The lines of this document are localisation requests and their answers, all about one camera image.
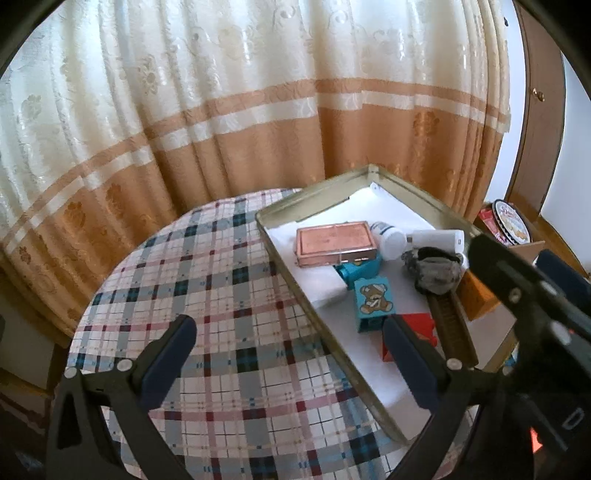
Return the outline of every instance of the blue box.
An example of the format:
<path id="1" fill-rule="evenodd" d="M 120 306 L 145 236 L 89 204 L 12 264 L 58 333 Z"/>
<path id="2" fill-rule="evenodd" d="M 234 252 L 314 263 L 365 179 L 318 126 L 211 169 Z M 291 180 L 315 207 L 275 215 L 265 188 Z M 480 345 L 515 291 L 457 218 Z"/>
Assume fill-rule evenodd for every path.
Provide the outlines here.
<path id="1" fill-rule="evenodd" d="M 379 266 L 382 263 L 382 256 L 379 251 L 373 260 L 341 263 L 335 265 L 335 270 L 347 284 L 347 290 L 353 290 L 355 281 L 360 278 L 374 278 L 379 273 Z"/>
<path id="2" fill-rule="evenodd" d="M 396 313 L 390 283 L 385 277 L 360 278 L 355 281 L 357 331 L 381 330 L 384 319 Z"/>

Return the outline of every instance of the teddy bear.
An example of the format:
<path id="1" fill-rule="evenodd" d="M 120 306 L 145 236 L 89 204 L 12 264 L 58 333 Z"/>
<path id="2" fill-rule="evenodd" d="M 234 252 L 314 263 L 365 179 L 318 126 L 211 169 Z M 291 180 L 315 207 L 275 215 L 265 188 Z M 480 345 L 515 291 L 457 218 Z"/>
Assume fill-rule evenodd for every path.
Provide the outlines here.
<path id="1" fill-rule="evenodd" d="M 359 308 L 361 313 L 370 315 L 378 310 L 382 312 L 392 310 L 392 302 L 384 298 L 384 293 L 387 289 L 388 287 L 383 283 L 372 283 L 361 287 L 359 291 L 365 297 L 365 302 Z"/>

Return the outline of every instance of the cream curtain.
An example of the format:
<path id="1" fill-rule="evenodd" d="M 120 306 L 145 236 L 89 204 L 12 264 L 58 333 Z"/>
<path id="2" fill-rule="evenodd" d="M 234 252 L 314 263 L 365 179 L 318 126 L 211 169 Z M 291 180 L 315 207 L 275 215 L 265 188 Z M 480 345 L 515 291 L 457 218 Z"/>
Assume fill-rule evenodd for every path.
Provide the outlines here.
<path id="1" fill-rule="evenodd" d="M 0 82 L 0 238 L 71 335 L 186 210 L 377 163 L 476 215 L 509 126 L 498 0 L 67 0 Z"/>

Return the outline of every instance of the round tin lid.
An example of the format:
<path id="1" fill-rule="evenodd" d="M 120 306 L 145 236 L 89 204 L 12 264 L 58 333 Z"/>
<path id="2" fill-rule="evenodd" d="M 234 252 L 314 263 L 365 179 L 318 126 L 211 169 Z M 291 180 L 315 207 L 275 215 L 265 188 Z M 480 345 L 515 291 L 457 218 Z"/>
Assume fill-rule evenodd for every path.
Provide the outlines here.
<path id="1" fill-rule="evenodd" d="M 507 237 L 517 243 L 524 245 L 531 242 L 530 233 L 519 213 L 503 200 L 497 200 L 492 206 L 496 220 L 506 233 Z"/>

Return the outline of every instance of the plaid tablecloth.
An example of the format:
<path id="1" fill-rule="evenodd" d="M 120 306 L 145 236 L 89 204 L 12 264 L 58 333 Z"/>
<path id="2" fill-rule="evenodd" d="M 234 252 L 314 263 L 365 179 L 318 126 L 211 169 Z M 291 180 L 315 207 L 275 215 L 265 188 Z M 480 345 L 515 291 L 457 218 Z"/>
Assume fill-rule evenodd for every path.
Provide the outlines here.
<path id="1" fill-rule="evenodd" d="M 406 452 L 372 418 L 269 261 L 254 214 L 292 192 L 182 216 L 113 271 L 74 336 L 68 366 L 104 371 L 136 358 L 178 313 L 195 319 L 181 378 L 150 416 L 196 479 L 384 479 Z M 115 416 L 105 416 L 127 469 L 142 476 Z"/>

